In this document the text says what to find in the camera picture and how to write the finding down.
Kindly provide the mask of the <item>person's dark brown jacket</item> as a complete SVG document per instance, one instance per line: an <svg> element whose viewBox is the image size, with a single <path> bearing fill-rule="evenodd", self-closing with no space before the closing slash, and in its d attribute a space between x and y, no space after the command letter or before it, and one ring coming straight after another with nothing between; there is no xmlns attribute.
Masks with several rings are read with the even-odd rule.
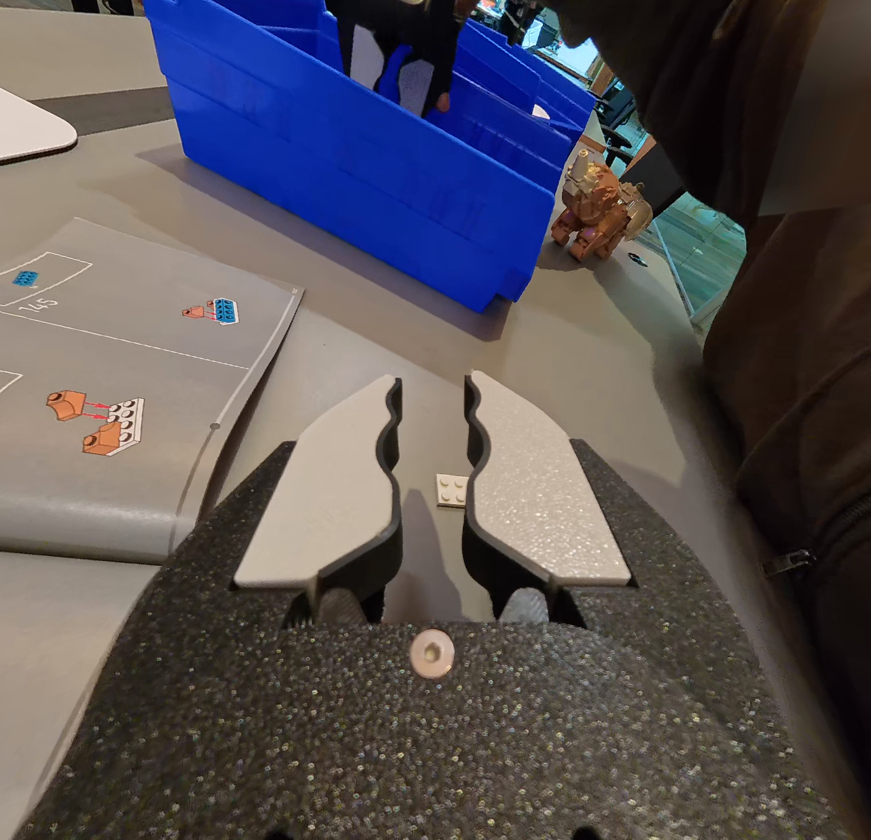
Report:
<svg viewBox="0 0 871 840"><path fill-rule="evenodd" d="M869 806L869 205L759 220L703 361Z"/></svg>

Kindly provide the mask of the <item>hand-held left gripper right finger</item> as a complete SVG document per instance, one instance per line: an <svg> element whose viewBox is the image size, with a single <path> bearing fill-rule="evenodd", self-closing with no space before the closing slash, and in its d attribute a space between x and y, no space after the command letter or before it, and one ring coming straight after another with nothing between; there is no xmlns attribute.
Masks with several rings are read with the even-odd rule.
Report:
<svg viewBox="0 0 871 840"><path fill-rule="evenodd" d="M577 616L568 591L632 585L632 572L569 435L483 371L464 378L472 472L463 562L494 616L532 590L543 616Z"/></svg>

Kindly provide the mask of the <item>person's right forearm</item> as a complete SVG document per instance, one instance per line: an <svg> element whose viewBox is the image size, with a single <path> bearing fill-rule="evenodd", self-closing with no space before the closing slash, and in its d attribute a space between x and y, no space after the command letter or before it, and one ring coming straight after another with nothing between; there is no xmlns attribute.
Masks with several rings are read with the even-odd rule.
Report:
<svg viewBox="0 0 871 840"><path fill-rule="evenodd" d="M594 41L690 193L759 216L827 0L534 1L567 45Z"/></svg>

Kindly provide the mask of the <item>brown toy brick figure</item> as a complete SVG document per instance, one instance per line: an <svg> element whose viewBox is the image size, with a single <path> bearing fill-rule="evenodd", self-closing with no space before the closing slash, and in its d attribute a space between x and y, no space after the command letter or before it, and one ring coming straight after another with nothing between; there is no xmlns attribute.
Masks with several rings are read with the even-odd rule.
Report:
<svg viewBox="0 0 871 840"><path fill-rule="evenodd" d="M582 145L578 151L564 176L563 211L550 227L552 239L580 263L609 258L654 219L643 185L619 181L599 150Z"/></svg>

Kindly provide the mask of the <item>white stand base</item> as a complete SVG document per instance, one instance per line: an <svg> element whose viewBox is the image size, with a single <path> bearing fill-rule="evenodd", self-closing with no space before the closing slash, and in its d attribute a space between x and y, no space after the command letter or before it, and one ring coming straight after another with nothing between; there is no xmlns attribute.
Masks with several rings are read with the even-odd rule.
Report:
<svg viewBox="0 0 871 840"><path fill-rule="evenodd" d="M1 164L53 156L76 146L78 132L63 118L1 89Z"/></svg>

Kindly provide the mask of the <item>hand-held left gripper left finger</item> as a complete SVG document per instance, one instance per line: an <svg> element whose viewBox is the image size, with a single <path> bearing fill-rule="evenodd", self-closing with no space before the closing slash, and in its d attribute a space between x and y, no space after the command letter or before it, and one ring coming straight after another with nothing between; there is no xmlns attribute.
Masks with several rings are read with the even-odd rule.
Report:
<svg viewBox="0 0 871 840"><path fill-rule="evenodd" d="M298 590L312 608L348 591L365 619L381 619L402 563L399 460L401 380L383 375L299 436L234 586Z"/></svg>

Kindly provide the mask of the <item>black office chair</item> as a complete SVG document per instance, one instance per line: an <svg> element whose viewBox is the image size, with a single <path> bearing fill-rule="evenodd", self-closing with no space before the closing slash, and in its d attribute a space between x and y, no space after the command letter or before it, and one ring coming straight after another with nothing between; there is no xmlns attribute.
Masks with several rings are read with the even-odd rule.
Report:
<svg viewBox="0 0 871 840"><path fill-rule="evenodd" d="M605 140L604 162L611 167L616 159L629 164L634 154L632 141L617 131L636 110L636 102L627 88L611 87L598 99L596 113Z"/></svg>

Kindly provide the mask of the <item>grey instruction booklet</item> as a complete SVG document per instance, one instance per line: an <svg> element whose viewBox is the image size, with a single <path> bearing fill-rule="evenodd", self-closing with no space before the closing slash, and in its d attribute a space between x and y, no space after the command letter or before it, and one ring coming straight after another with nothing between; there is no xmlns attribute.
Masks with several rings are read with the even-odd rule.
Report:
<svg viewBox="0 0 871 840"><path fill-rule="evenodd" d="M303 293L79 218L3 248L2 549L163 561Z"/></svg>

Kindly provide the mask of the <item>blue plastic bin with bricks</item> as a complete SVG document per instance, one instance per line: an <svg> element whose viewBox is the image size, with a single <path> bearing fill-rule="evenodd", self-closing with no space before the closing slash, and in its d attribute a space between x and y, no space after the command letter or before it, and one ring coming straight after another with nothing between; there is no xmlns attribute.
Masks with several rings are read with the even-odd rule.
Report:
<svg viewBox="0 0 871 840"><path fill-rule="evenodd" d="M323 0L144 0L186 155L473 311L537 266L568 137L458 74L427 120L342 71Z"/></svg>

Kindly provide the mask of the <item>grey desk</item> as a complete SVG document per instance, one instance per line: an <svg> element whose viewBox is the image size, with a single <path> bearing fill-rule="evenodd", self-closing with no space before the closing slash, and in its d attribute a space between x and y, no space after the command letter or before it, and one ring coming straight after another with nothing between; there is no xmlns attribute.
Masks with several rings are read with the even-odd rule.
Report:
<svg viewBox="0 0 871 840"><path fill-rule="evenodd" d="M32 101L154 88L143 18L2 8L2 88ZM518 303L476 314L187 159L175 121L84 135L71 151L2 167L2 256L73 217L201 254L306 292L271 374L204 498L223 499L283 440L385 373L403 380L404 562L387 620L485 620L465 573L462 516L437 508L436 472L468 474L463 377L482 370L585 440L698 554L773 682L778 635L752 530L698 386L700 347L663 260L626 248L572 264L548 243ZM153 567L2 553L2 838Z"/></svg>

